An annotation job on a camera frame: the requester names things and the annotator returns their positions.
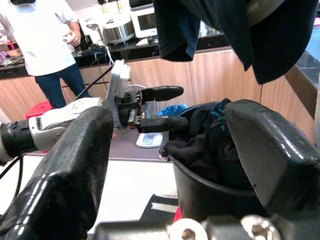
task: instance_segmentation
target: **black plastic container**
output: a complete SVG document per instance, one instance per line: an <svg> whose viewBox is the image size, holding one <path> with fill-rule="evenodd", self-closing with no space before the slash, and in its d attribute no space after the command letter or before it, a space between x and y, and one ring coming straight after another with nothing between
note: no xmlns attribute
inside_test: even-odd
<svg viewBox="0 0 320 240"><path fill-rule="evenodd" d="M212 102L193 106L179 116L190 121L197 107L210 107L214 104ZM173 140L176 134L179 132L170 132L169 138ZM232 215L238 218L249 214L266 215L253 189L251 191L237 190L213 183L193 173L172 156L169 159L173 162L183 217L202 221L214 215Z"/></svg>

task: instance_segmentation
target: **dark garment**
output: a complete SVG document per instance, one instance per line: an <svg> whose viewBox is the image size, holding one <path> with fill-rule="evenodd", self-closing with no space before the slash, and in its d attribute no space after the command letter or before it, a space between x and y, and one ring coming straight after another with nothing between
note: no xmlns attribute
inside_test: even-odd
<svg viewBox="0 0 320 240"><path fill-rule="evenodd" d="M318 0L286 0L250 27L248 0L154 0L159 52L170 61L191 61L200 20L222 31L242 61L252 65L258 83L285 74L305 51Z"/></svg>
<svg viewBox="0 0 320 240"><path fill-rule="evenodd" d="M176 135L175 140L169 141L159 153L163 157L170 155L213 183L249 190L251 184L223 118L228 103L230 100L225 99L199 106L188 119L188 138L185 133Z"/></svg>
<svg viewBox="0 0 320 240"><path fill-rule="evenodd" d="M61 89L60 78L65 81L76 96L79 95L86 87L77 64L48 75L36 76L35 81L39 84L51 106L55 109L66 106L66 100ZM88 92L85 92L82 96L82 98L88 97L90 97Z"/></svg>

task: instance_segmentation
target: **blue jeans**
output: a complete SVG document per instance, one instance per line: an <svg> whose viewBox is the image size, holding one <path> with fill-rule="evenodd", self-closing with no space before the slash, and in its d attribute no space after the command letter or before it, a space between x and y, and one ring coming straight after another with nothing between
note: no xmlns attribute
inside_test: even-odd
<svg viewBox="0 0 320 240"><path fill-rule="evenodd" d="M51 106L55 109L63 108L66 105L66 100L62 94L60 78L65 81L76 96L86 87L77 64L51 74L36 76L36 83L39 84ZM87 97L90 97L90 95L86 91L82 95L82 98Z"/></svg>

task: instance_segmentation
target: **kitchen scale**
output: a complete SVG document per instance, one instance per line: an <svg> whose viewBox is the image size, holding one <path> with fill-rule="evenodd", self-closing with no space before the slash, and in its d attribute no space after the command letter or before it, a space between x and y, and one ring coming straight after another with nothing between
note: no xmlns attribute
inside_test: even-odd
<svg viewBox="0 0 320 240"><path fill-rule="evenodd" d="M139 148L152 149L162 145L164 140L164 132L140 133L136 145Z"/></svg>

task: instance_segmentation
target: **microwave oven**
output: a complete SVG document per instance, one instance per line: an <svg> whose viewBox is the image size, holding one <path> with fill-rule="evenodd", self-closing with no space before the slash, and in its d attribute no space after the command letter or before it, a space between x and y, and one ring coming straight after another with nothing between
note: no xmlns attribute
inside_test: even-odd
<svg viewBox="0 0 320 240"><path fill-rule="evenodd" d="M131 8L135 36L139 39L157 35L154 5L147 4Z"/></svg>

